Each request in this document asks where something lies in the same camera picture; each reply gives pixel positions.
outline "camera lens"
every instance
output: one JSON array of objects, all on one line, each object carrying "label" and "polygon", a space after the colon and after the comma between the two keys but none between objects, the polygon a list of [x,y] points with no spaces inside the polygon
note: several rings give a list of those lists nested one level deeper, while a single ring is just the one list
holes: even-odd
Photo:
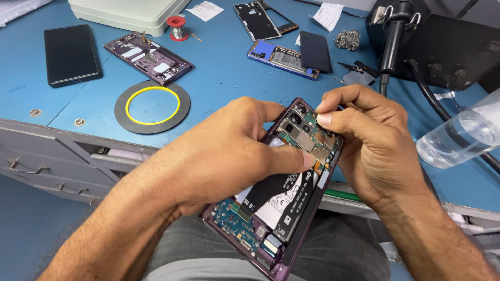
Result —
[{"label": "camera lens", "polygon": [[301,122],[302,122],[302,119],[300,118],[300,116],[298,116],[296,113],[292,113],[290,115],[290,119],[293,123],[299,125]]}]

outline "black smartphone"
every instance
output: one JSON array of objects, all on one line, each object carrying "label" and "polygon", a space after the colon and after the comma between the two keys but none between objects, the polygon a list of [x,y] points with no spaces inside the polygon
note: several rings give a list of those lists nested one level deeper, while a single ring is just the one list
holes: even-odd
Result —
[{"label": "black smartphone", "polygon": [[300,63],[303,67],[332,73],[327,38],[323,35],[300,32]]},{"label": "black smartphone", "polygon": [[62,87],[103,76],[88,24],[47,29],[43,35],[47,81],[51,87]]},{"label": "black smartphone", "polygon": [[261,139],[312,153],[314,167],[271,175],[199,215],[272,281],[288,278],[346,141],[320,127],[317,116],[297,97]]}]

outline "receipt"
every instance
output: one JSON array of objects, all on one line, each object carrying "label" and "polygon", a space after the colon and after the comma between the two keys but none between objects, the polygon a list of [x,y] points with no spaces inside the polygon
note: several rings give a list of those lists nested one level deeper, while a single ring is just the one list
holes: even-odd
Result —
[{"label": "receipt", "polygon": [[339,21],[342,14],[344,5],[323,3],[314,16],[309,15],[312,19],[317,21],[322,27],[326,28],[329,32],[334,30],[335,25]]},{"label": "receipt", "polygon": [[220,12],[224,11],[224,9],[212,2],[204,1],[201,4],[194,6],[192,9],[186,9],[186,11],[206,22],[217,16]]}]

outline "metal bolt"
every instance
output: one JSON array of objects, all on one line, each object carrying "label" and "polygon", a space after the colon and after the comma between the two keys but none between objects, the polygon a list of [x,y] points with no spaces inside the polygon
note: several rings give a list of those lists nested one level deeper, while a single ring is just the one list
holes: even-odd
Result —
[{"label": "metal bolt", "polygon": [[74,121],[74,125],[75,126],[81,126],[85,124],[85,119],[82,119],[82,118],[77,118],[75,121]]},{"label": "metal bolt", "polygon": [[40,115],[40,113],[42,113],[41,110],[39,110],[39,109],[32,109],[32,110],[29,111],[29,116],[35,117],[35,116]]}]

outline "phone back cover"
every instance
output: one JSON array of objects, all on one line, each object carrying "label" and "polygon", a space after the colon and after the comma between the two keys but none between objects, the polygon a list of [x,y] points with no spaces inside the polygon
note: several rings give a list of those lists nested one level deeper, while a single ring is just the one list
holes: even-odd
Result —
[{"label": "phone back cover", "polygon": [[300,32],[300,62],[302,66],[332,73],[327,38],[322,35]]}]

